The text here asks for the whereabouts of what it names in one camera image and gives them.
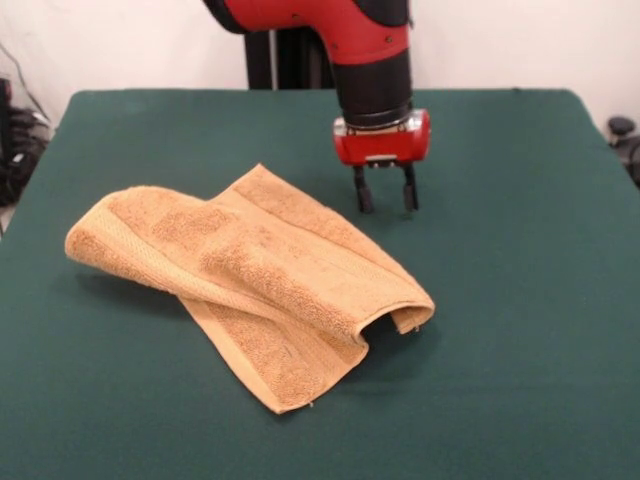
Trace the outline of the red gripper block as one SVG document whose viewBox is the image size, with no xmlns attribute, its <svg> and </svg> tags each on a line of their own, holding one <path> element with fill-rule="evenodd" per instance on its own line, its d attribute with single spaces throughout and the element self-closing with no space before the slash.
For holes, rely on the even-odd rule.
<svg viewBox="0 0 640 480">
<path fill-rule="evenodd" d="M 364 167 L 394 164 L 403 166 L 404 205 L 407 211 L 419 209 L 413 162 L 422 161 L 429 150 L 431 117 L 426 109 L 415 109 L 400 123 L 388 128 L 362 130 L 349 126 L 341 117 L 334 120 L 333 140 L 341 162 L 353 167 L 359 211 L 374 210 Z"/>
</svg>

